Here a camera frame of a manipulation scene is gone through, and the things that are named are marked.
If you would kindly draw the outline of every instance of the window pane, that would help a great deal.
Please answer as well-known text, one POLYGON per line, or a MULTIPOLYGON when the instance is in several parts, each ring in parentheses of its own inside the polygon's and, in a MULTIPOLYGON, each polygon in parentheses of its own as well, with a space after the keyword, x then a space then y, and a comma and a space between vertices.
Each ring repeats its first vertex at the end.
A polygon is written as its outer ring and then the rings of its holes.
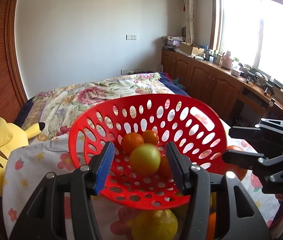
POLYGON ((262 0, 264 37, 259 69, 283 84, 283 5, 262 0))
POLYGON ((258 48, 261 0, 224 0, 224 46, 232 57, 253 66, 258 48))

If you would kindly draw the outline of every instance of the stuffed animal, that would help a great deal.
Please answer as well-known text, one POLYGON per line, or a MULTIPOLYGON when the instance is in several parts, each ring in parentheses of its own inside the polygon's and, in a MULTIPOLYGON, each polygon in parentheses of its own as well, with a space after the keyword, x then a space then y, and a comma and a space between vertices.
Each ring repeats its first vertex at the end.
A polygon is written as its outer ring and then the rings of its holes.
POLYGON ((5 168, 11 151, 28 145, 28 139, 38 135, 45 127, 45 123, 35 123, 27 130, 23 130, 13 123, 7 123, 0 117, 0 196, 3 192, 5 168))

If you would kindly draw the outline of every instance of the basket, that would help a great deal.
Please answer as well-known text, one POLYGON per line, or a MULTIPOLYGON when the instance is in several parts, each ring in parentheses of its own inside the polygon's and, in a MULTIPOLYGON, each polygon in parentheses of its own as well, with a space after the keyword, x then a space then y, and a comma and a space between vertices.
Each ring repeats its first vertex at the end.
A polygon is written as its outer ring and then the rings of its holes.
POLYGON ((69 134, 69 150, 76 168, 80 167, 76 152, 79 133, 85 135, 84 157, 99 154, 106 141, 115 144, 113 160, 105 188, 100 192, 119 204, 144 210, 169 209, 186 204, 173 179, 155 174, 141 178, 129 166, 129 155, 122 151, 126 133, 154 130, 159 136, 158 149, 174 141, 179 152, 193 164, 209 172, 224 174, 227 165, 221 159, 227 141, 217 114, 196 99, 173 94, 147 94, 118 98, 86 110, 74 122, 69 134))

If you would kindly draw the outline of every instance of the cardboard box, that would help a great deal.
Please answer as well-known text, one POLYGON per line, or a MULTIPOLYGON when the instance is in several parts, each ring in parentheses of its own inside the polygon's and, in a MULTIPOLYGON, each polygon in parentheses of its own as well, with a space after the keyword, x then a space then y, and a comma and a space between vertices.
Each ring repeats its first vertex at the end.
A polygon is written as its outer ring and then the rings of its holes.
POLYGON ((202 56, 204 49, 199 48, 196 45, 193 45, 191 43, 185 43, 181 42, 179 47, 183 52, 186 52, 192 56, 202 56))

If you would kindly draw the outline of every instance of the cabinet door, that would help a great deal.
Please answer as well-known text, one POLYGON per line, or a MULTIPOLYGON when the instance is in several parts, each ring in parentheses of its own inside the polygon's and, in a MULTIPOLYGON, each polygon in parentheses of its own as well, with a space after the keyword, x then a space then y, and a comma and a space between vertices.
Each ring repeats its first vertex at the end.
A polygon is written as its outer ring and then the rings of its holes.
POLYGON ((170 77, 171 77, 171 66, 173 64, 174 57, 175 57, 175 52, 164 49, 162 50, 161 64, 163 65, 163 72, 168 73, 170 77))
POLYGON ((200 61, 194 60, 191 64, 188 94, 204 103, 207 103, 207 95, 211 89, 210 84, 214 69, 200 61))
POLYGON ((175 78, 179 79, 179 83, 187 86, 187 74, 191 68, 191 59, 183 55, 175 55, 176 74, 175 78))
POLYGON ((241 83, 227 73, 215 70, 208 95, 208 105, 223 120, 227 120, 236 102, 241 83))

